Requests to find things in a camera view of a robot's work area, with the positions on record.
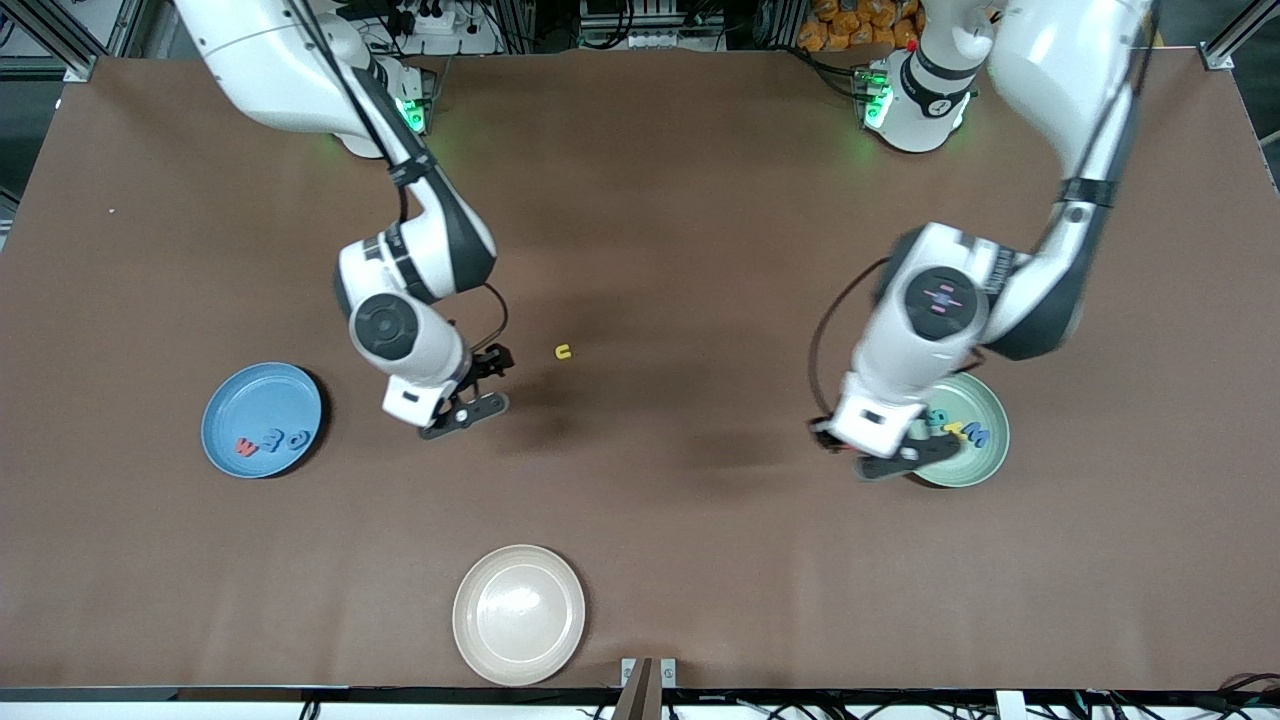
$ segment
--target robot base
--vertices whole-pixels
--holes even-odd
[[[943,113],[938,117],[925,115],[901,87],[902,63],[910,55],[906,50],[895,50],[888,58],[872,63],[872,70],[886,73],[888,78],[886,92],[892,95],[887,100],[869,104],[863,114],[863,124],[899,150],[928,152],[937,150],[964,122],[964,109],[972,94],[966,94],[964,100],[948,109],[934,108],[934,111]],[[877,111],[876,117],[870,115],[873,108]]]

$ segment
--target metal frame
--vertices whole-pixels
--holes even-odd
[[[0,10],[61,63],[65,68],[63,79],[67,82],[88,81],[97,58],[108,55],[106,46],[52,0],[0,0]],[[32,72],[50,69],[47,61],[38,61],[45,60],[44,58],[12,60],[20,61],[15,63],[15,68],[5,68],[5,77],[10,77],[13,72],[29,77]]]
[[[509,55],[526,55],[534,51],[530,38],[532,37],[532,23],[530,22],[530,15],[521,12],[521,0],[495,0],[494,12],[497,14],[499,28],[499,38],[503,45],[508,45],[509,40],[511,47],[507,47],[507,54]]]
[[[45,58],[0,58],[0,78],[86,82],[100,55],[142,54],[142,20],[159,5],[160,0],[123,0],[104,45],[56,0],[0,0],[0,10],[49,51]]]
[[[758,45],[795,46],[800,26],[809,15],[809,3],[804,0],[760,0],[759,13],[763,14],[764,22],[755,28]]]
[[[618,32],[618,12],[591,10],[588,0],[579,0],[579,40],[594,45],[603,45],[616,38]],[[639,46],[645,46],[645,40],[655,36],[666,37],[716,37],[724,29],[724,12],[705,12],[703,24],[685,26],[689,8],[682,6],[677,0],[628,0],[625,13],[630,14],[627,26],[630,31],[616,45],[620,49],[632,46],[631,38],[643,38]]]
[[[1238,18],[1231,20],[1231,24],[1217,33],[1217,37],[1199,44],[1204,69],[1230,70],[1235,68],[1231,53],[1239,50],[1254,32],[1258,32],[1258,28],[1276,15],[1280,15],[1280,0],[1253,0]]]
[[[0,208],[9,210],[9,213],[18,213],[18,202],[22,201],[22,196],[9,192],[9,188],[0,187]]]

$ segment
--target green led light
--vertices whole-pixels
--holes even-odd
[[[406,101],[397,97],[396,109],[399,110],[401,117],[404,118],[404,124],[408,126],[408,129],[413,132],[422,132],[426,129],[426,117],[416,100]]]
[[[892,104],[893,104],[893,88],[886,87],[879,94],[879,97],[867,104],[865,123],[873,128],[881,127],[881,124],[884,123],[884,114],[888,113],[888,106]]]
[[[956,129],[957,127],[960,127],[960,123],[964,122],[964,109],[969,106],[970,97],[973,96],[965,95],[964,100],[960,101],[960,108],[956,110],[956,119],[954,123],[951,123],[951,129]]]

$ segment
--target brown table surface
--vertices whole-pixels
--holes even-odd
[[[394,214],[378,163],[255,124],[198,63],[67,88],[0,255],[0,683],[480,685],[449,609],[508,543],[586,587],[549,685],[641,653],[692,687],[1280,665],[1280,204],[1229,74],[1156,54],[1084,323],[978,372],[1012,450],[965,491],[819,452],[805,348],[916,224],[1038,237],[1057,163],[993,92],[905,156],[787,56],[460,59],[445,87],[430,143],[498,240],[518,366],[489,383],[508,415],[433,443],[380,411],[330,287]],[[484,292],[440,306],[472,337],[497,320]],[[323,378],[332,428],[296,473],[230,479],[200,416],[264,360]]]

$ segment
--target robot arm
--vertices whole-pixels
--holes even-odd
[[[316,18],[300,0],[177,0],[177,6],[237,109],[278,129],[334,133],[357,155],[385,155],[394,184],[421,205],[421,215],[344,247],[334,291],[356,348],[390,375],[383,409],[424,428],[424,437],[439,429],[448,421],[444,402],[456,404],[457,392],[479,377],[500,374],[511,357],[500,346],[474,356],[430,307],[484,284],[497,250],[388,95],[388,83],[402,87],[417,70],[375,60],[349,23],[330,13]],[[495,414],[506,398],[484,406]],[[457,416],[465,419],[462,410]]]
[[[1033,254],[937,223],[899,238],[840,404],[817,432],[914,469],[923,462],[906,430],[973,347],[1025,360],[1068,340],[1137,127],[1125,78],[1146,5],[1007,4],[991,50],[996,90],[1050,138],[1065,176],[1044,236]]]

